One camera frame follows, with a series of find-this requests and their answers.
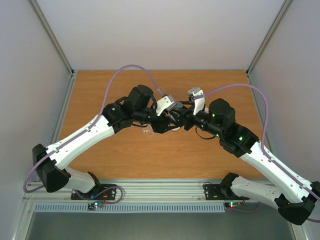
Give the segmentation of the clear plastic pill organizer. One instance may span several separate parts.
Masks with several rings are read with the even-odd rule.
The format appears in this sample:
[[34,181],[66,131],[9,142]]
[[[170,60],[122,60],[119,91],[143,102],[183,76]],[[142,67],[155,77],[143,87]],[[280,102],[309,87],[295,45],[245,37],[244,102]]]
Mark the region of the clear plastic pill organizer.
[[155,134],[151,128],[147,127],[143,128],[142,132],[148,136],[153,136]]

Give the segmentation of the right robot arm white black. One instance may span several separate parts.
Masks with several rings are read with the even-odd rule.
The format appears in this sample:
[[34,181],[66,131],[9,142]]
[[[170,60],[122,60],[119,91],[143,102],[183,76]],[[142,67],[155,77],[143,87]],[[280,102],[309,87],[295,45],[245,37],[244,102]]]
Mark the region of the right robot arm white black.
[[182,101],[177,109],[185,129],[198,127],[219,139],[228,153],[262,173],[272,186],[249,181],[235,173],[220,183],[225,198],[235,195],[268,205],[288,222],[301,226],[310,220],[320,199],[320,183],[311,182],[278,159],[251,130],[236,122],[236,111],[222,98],[212,101],[205,111],[204,99]]

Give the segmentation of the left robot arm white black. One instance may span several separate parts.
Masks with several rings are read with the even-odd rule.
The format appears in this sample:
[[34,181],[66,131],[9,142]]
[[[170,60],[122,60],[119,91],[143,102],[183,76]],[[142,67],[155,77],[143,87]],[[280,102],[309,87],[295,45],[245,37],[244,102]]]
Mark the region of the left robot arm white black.
[[155,99],[145,85],[134,87],[128,96],[107,104],[89,123],[59,142],[32,149],[33,166],[48,193],[62,188],[82,192],[89,199],[101,193],[100,182],[91,172],[80,172],[69,164],[98,142],[112,137],[133,123],[151,125],[154,132],[165,133],[172,119],[165,112],[175,104],[170,95]]

